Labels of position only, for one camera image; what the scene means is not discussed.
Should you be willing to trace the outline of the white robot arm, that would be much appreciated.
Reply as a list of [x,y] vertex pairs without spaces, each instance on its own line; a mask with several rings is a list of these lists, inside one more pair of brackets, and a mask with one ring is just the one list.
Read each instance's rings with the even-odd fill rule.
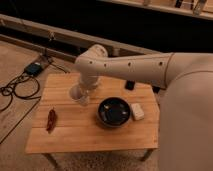
[[75,60],[81,82],[108,76],[165,90],[160,103],[159,171],[213,171],[213,53],[110,58],[94,45]]

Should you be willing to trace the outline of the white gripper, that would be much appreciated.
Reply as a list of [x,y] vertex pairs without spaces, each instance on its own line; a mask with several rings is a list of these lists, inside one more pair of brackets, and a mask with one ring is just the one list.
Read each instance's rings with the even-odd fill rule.
[[98,77],[80,77],[77,84],[84,90],[87,90],[89,95],[98,87]]

